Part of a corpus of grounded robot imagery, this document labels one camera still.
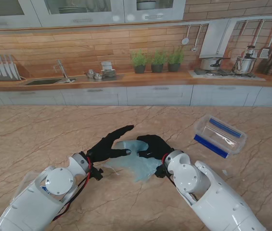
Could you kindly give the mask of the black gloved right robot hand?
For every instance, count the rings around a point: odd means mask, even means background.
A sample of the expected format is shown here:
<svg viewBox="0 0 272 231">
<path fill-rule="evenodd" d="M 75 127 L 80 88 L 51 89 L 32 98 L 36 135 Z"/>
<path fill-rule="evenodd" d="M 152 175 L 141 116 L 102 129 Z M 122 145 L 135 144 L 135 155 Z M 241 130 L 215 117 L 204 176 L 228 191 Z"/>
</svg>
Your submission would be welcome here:
<svg viewBox="0 0 272 231">
<path fill-rule="evenodd" d="M 173 148 L 157 135 L 138 136 L 137 140 L 148 144 L 147 150 L 138 152 L 139 157 L 162 160 L 166 154 L 174 151 Z"/>
</svg>

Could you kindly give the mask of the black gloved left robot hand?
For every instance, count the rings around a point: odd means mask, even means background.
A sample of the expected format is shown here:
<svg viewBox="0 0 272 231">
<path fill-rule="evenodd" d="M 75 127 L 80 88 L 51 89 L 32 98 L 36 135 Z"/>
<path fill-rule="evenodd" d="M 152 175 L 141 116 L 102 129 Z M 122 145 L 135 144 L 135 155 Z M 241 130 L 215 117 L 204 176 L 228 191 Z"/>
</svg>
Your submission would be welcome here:
<svg viewBox="0 0 272 231">
<path fill-rule="evenodd" d="M 128 125 L 107 134 L 96 145 L 87 151 L 86 156 L 92 163 L 95 163 L 105 161 L 109 158 L 118 158 L 129 155 L 131 153 L 129 149 L 112 149 L 112 146 L 115 140 L 119 139 L 133 128 L 134 125 Z"/>
</svg>

